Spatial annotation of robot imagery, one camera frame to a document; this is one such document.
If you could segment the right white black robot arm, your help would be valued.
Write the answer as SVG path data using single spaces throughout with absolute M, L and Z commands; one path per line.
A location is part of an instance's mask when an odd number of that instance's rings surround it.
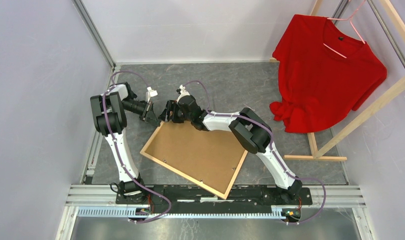
M 271 128 L 252 109 L 245 107 L 233 113 L 215 112 L 202 109 L 192 95 L 186 95 L 177 100 L 168 100 L 158 118 L 177 124 L 188 121 L 199 131 L 222 130 L 233 133 L 241 146 L 258 156 L 267 167 L 283 203 L 292 204 L 299 198 L 302 182 L 278 153 Z

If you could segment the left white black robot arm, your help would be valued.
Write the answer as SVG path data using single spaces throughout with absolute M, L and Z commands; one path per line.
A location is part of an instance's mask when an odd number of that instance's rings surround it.
M 103 94 L 90 98 L 93 122 L 96 131 L 101 133 L 108 142 L 119 173 L 119 183 L 110 185 L 117 197 L 132 200 L 136 204 L 143 203 L 147 198 L 147 190 L 136 167 L 127 143 L 126 111 L 139 116 L 139 120 L 159 127 L 152 97 L 157 96 L 156 90 L 150 86 L 144 100 L 136 100 L 137 95 L 127 82 L 110 86 Z

